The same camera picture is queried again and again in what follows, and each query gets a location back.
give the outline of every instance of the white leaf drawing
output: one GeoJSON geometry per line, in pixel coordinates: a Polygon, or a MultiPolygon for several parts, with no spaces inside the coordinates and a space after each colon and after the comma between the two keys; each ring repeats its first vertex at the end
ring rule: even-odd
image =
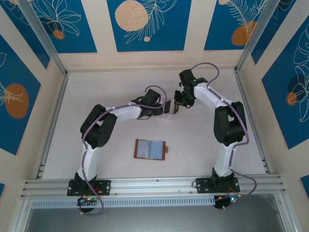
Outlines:
{"type": "MultiPolygon", "coordinates": [[[[7,54],[0,53],[0,68],[4,65],[7,54]]],[[[17,101],[23,102],[20,99],[23,94],[13,94],[10,91],[6,90],[5,87],[0,82],[0,105],[3,105],[5,102],[17,101]]]]}
{"type": "Polygon", "coordinates": [[[295,72],[297,84],[289,94],[288,103],[299,103],[299,122],[309,119],[309,24],[299,37],[297,48],[294,53],[295,72]]]}
{"type": "Polygon", "coordinates": [[[274,13],[272,14],[272,16],[275,19],[277,19],[279,11],[287,11],[291,7],[293,1],[294,0],[286,0],[286,1],[281,0],[278,4],[277,8],[275,9],[274,13]]]}
{"type": "MultiPolygon", "coordinates": [[[[16,4],[8,0],[1,1],[11,11],[14,17],[29,25],[16,4]]],[[[79,36],[80,32],[74,23],[79,22],[82,15],[67,10],[67,0],[33,0],[30,1],[30,4],[41,23],[47,25],[45,29],[50,30],[47,33],[53,34],[54,30],[58,30],[62,33],[68,32],[79,36]]]]}
{"type": "MultiPolygon", "coordinates": [[[[146,10],[148,15],[148,21],[139,30],[127,31],[124,36],[127,38],[126,44],[131,41],[138,39],[139,41],[145,38],[151,38],[157,30],[160,30],[160,26],[165,24],[164,13],[169,11],[174,7],[177,0],[173,0],[173,3],[168,7],[168,2],[171,0],[134,0],[142,5],[142,7],[146,10]]],[[[142,11],[132,12],[134,14],[142,14],[142,11]]]]}
{"type": "Polygon", "coordinates": [[[252,23],[261,14],[268,0],[260,0],[259,3],[255,0],[252,8],[249,8],[246,0],[228,0],[226,5],[232,16],[238,21],[240,26],[246,29],[246,37],[248,38],[252,32],[252,23]]]}
{"type": "Polygon", "coordinates": [[[9,0],[1,0],[6,8],[8,8],[11,14],[17,18],[18,20],[22,21],[24,24],[29,25],[28,21],[26,20],[24,14],[21,12],[18,5],[10,2],[9,0]]]}

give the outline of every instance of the beige circle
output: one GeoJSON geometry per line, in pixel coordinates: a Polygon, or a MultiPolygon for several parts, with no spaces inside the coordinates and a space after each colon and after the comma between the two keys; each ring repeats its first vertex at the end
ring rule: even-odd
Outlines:
{"type": "Polygon", "coordinates": [[[126,0],[115,11],[117,24],[126,31],[142,29],[148,22],[146,9],[135,0],[126,0]]]}
{"type": "Polygon", "coordinates": [[[220,5],[225,5],[229,2],[229,0],[218,0],[220,5]]]}
{"type": "Polygon", "coordinates": [[[11,2],[11,3],[13,3],[13,4],[15,4],[15,5],[17,5],[16,0],[8,0],[8,1],[11,2]]]}

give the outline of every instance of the black joint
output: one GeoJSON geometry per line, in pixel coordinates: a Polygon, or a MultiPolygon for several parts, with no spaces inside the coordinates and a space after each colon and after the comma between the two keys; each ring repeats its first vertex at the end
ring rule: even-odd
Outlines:
{"type": "MultiPolygon", "coordinates": [[[[110,180],[97,180],[97,176],[89,180],[91,187],[97,191],[99,195],[109,195],[111,188],[110,180]]],[[[80,178],[78,173],[75,173],[73,180],[69,181],[67,196],[84,196],[94,195],[86,181],[80,178]]]]}
{"type": "MultiPolygon", "coordinates": [[[[82,138],[90,125],[104,112],[106,109],[100,104],[96,105],[87,119],[81,126],[82,138]]],[[[110,139],[114,126],[116,124],[117,116],[111,113],[104,115],[99,121],[103,121],[101,125],[96,123],[87,134],[85,141],[89,143],[92,149],[104,146],[110,139]]]]}
{"type": "Polygon", "coordinates": [[[194,97],[194,87],[201,83],[207,83],[207,80],[205,78],[196,79],[193,76],[191,69],[183,70],[179,74],[179,77],[183,86],[183,92],[180,92],[178,90],[175,91],[175,104],[190,108],[194,105],[194,101],[196,99],[194,97]]]}
{"type": "Polygon", "coordinates": [[[212,168],[211,182],[217,191],[226,192],[229,186],[232,186],[234,173],[228,176],[218,176],[215,169],[212,168]]]}
{"type": "MultiPolygon", "coordinates": [[[[233,102],[231,105],[237,111],[247,129],[242,103],[238,101],[233,102]]],[[[213,132],[217,141],[225,146],[229,146],[235,142],[241,142],[245,135],[240,121],[228,106],[219,106],[215,109],[213,132]]]]}
{"type": "MultiPolygon", "coordinates": [[[[136,98],[135,100],[132,100],[132,102],[135,104],[159,107],[161,106],[161,104],[157,102],[158,100],[159,101],[161,100],[161,95],[157,93],[156,91],[149,89],[144,97],[136,98]]],[[[141,108],[140,117],[158,116],[158,115],[163,114],[162,107],[158,109],[151,109],[151,108],[141,106],[140,108],[141,108]]]]}

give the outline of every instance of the white table surface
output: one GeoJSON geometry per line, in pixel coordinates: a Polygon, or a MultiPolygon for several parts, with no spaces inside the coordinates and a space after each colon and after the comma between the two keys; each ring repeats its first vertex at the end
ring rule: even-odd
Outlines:
{"type": "MultiPolygon", "coordinates": [[[[82,157],[80,127],[96,104],[104,107],[126,104],[143,96],[149,85],[161,86],[168,98],[173,98],[175,90],[179,89],[178,75],[182,70],[71,73],[42,178],[74,178],[82,157]]],[[[216,71],[196,69],[193,73],[196,78],[211,80],[216,71]]],[[[227,99],[242,101],[232,69],[222,69],[211,86],[227,99]]],[[[172,120],[152,117],[116,124],[109,142],[101,149],[98,178],[211,175],[219,148],[213,123],[213,112],[196,100],[190,109],[181,107],[172,120]],[[169,152],[165,161],[133,158],[136,139],[166,141],[169,152]]],[[[248,119],[247,125],[251,141],[238,148],[234,170],[243,174],[264,174],[248,119]]]]}

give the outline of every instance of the metal frame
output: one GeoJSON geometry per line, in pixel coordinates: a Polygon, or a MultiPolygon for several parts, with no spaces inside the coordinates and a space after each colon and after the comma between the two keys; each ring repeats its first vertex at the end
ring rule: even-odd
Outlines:
{"type": "Polygon", "coordinates": [[[251,52],[253,51],[256,43],[260,39],[267,23],[269,22],[272,14],[274,13],[275,9],[277,8],[280,0],[269,0],[261,13],[261,16],[254,27],[252,34],[250,35],[247,44],[245,45],[243,52],[237,62],[235,67],[236,72],[240,72],[243,65],[246,63],[246,60],[250,57],[251,52]]]}
{"type": "Polygon", "coordinates": [[[300,226],[295,211],[292,208],[291,202],[288,199],[288,195],[277,193],[274,194],[278,210],[284,225],[284,228],[288,232],[304,232],[300,226]]]}
{"type": "Polygon", "coordinates": [[[46,160],[47,160],[48,152],[49,152],[49,149],[50,149],[50,145],[52,143],[53,135],[54,135],[55,128],[56,128],[57,119],[58,119],[58,116],[59,116],[59,112],[60,112],[62,100],[63,100],[63,97],[64,97],[64,93],[65,93],[65,90],[66,90],[66,87],[67,87],[67,84],[68,84],[68,80],[69,80],[69,74],[67,74],[62,81],[62,84],[61,84],[61,87],[60,87],[60,90],[59,90],[59,93],[58,93],[57,101],[56,101],[56,104],[54,106],[52,120],[50,122],[49,129],[48,129],[48,134],[47,134],[45,142],[44,142],[44,147],[43,147],[43,151],[42,151],[41,159],[40,159],[41,161],[36,167],[36,172],[35,172],[35,176],[33,177],[33,179],[37,179],[39,177],[39,173],[41,171],[42,164],[45,163],[46,160]]]}
{"type": "MultiPolygon", "coordinates": [[[[177,196],[177,197],[123,197],[102,198],[104,208],[164,207],[164,206],[201,206],[215,205],[214,196],[177,196]]],[[[99,200],[92,201],[84,208],[101,208],[99,200]]],[[[32,209],[76,209],[76,199],[33,200],[32,209]]]]}
{"type": "Polygon", "coordinates": [[[15,217],[13,224],[10,228],[10,232],[24,232],[26,229],[28,217],[30,214],[31,206],[33,200],[20,200],[20,211],[18,215],[15,217]]]}
{"type": "MultiPolygon", "coordinates": [[[[281,177],[278,174],[249,175],[257,183],[254,194],[285,193],[281,177]]],[[[192,183],[200,176],[192,177],[163,177],[163,178],[121,178],[112,181],[108,198],[118,197],[171,197],[171,196],[217,196],[226,193],[198,194],[192,183]]],[[[237,176],[240,193],[247,194],[253,189],[251,180],[237,176]]],[[[68,179],[60,180],[27,180],[22,191],[21,199],[77,199],[67,196],[68,179]]]]}

